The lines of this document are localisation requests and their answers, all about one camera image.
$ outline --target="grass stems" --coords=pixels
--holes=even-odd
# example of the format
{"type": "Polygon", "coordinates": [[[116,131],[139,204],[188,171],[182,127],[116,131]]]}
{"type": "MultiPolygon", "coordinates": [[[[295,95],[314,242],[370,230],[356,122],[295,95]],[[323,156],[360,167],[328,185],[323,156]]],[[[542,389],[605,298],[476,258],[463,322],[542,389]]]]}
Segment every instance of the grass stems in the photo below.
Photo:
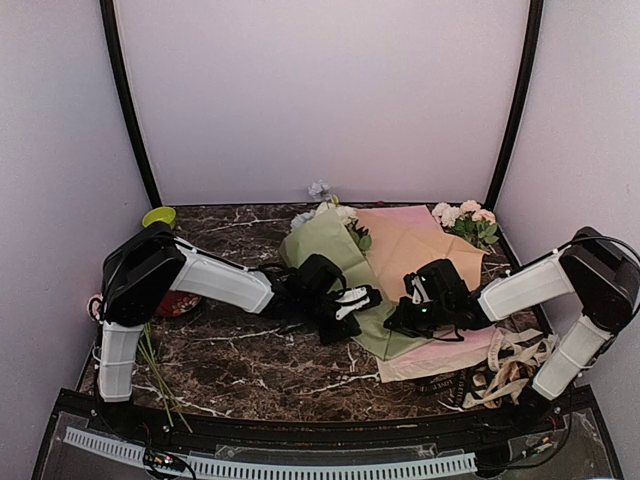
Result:
{"type": "Polygon", "coordinates": [[[160,369],[158,368],[158,363],[156,362],[156,351],[153,348],[153,344],[151,342],[151,325],[149,323],[145,324],[143,335],[140,337],[138,341],[138,351],[145,362],[149,365],[151,372],[156,377],[156,382],[158,384],[158,391],[160,392],[160,396],[162,397],[162,403],[164,404],[164,409],[167,412],[167,419],[169,420],[169,425],[171,427],[174,426],[173,416],[171,412],[176,412],[182,420],[182,423],[189,433],[193,433],[191,426],[184,418],[182,414],[182,405],[180,404],[180,400],[175,396],[167,382],[162,378],[162,374],[160,373],[160,369]]]}

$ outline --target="black base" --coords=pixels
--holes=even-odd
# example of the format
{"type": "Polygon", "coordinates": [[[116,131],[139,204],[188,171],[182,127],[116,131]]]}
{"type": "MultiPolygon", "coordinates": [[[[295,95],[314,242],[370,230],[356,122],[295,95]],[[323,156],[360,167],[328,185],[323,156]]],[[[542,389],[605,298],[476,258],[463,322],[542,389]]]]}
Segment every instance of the black base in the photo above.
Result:
{"type": "MultiPolygon", "coordinates": [[[[478,458],[488,456],[496,458],[500,451],[507,448],[507,442],[522,434],[510,426],[509,415],[513,409],[479,410],[418,419],[391,420],[376,422],[343,423],[286,423],[233,420],[185,415],[193,433],[177,424],[173,431],[166,432],[166,415],[161,410],[123,404],[123,415],[136,419],[136,424],[145,423],[151,431],[152,445],[162,450],[187,453],[197,450],[203,453],[215,453],[217,446],[251,446],[256,448],[278,448],[292,450],[336,450],[402,447],[411,445],[435,444],[438,451],[463,449],[475,452],[478,458]],[[500,427],[489,429],[486,425],[500,427]]],[[[554,402],[563,412],[569,411],[567,395],[554,402]]],[[[591,387],[577,388],[571,399],[571,411],[590,408],[598,429],[604,440],[609,461],[615,477],[622,473],[611,439],[608,435],[600,409],[591,387]]],[[[52,413],[51,421],[60,412],[89,419],[89,428],[110,433],[95,413],[95,400],[92,396],[69,390],[61,390],[52,413]]],[[[531,433],[548,431],[552,428],[547,420],[537,422],[531,433]]],[[[39,472],[46,456],[53,429],[47,429],[34,470],[33,480],[39,478],[39,472]]]]}

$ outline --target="white rose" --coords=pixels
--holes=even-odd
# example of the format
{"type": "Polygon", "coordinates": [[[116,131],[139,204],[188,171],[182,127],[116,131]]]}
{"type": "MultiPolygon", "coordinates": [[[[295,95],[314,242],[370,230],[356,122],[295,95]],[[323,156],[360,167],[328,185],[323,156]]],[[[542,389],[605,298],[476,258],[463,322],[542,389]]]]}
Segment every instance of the white rose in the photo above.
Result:
{"type": "Polygon", "coordinates": [[[475,200],[467,200],[462,205],[460,205],[460,211],[462,213],[477,212],[481,208],[482,208],[482,205],[480,205],[475,200]]]}
{"type": "Polygon", "coordinates": [[[316,215],[320,215],[321,213],[324,213],[333,208],[336,208],[336,206],[333,203],[322,202],[320,205],[318,205],[318,209],[316,210],[316,215]]]}
{"type": "Polygon", "coordinates": [[[486,220],[491,225],[493,225],[494,223],[496,223],[496,216],[493,213],[491,213],[489,210],[482,209],[474,213],[473,217],[471,217],[471,220],[473,220],[474,222],[486,220]]]}
{"type": "Polygon", "coordinates": [[[434,217],[441,217],[442,214],[449,208],[451,208],[451,205],[449,205],[448,203],[444,203],[444,202],[439,203],[433,208],[433,210],[431,211],[431,214],[434,217]]]}
{"type": "Polygon", "coordinates": [[[343,205],[338,206],[336,208],[336,213],[338,217],[340,217],[340,221],[343,225],[349,225],[356,217],[356,210],[351,207],[345,207],[343,205]]]}
{"type": "Polygon", "coordinates": [[[456,220],[460,216],[460,209],[458,207],[449,207],[442,213],[442,226],[453,227],[456,224],[456,220]]]}

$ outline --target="curved white backdrop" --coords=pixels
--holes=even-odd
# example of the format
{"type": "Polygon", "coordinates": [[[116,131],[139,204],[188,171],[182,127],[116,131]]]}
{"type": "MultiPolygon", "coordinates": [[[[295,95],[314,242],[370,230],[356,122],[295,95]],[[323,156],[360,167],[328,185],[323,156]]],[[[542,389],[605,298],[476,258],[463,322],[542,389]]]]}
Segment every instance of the curved white backdrop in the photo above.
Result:
{"type": "Polygon", "coordinates": [[[483,200],[528,4],[117,1],[163,201],[483,200]]]}

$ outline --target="white cable tray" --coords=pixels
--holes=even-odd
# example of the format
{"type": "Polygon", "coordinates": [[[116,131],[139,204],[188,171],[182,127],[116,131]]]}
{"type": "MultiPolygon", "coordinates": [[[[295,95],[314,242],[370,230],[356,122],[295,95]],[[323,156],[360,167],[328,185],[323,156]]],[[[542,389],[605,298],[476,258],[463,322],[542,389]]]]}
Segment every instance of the white cable tray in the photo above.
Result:
{"type": "MultiPolygon", "coordinates": [[[[144,468],[144,447],[139,445],[73,427],[67,427],[64,443],[120,463],[144,468]]],[[[473,453],[412,462],[331,467],[240,463],[197,455],[181,458],[193,468],[201,480],[418,480],[445,478],[477,471],[473,453]]],[[[189,472],[184,472],[182,476],[191,477],[189,472]]]]}

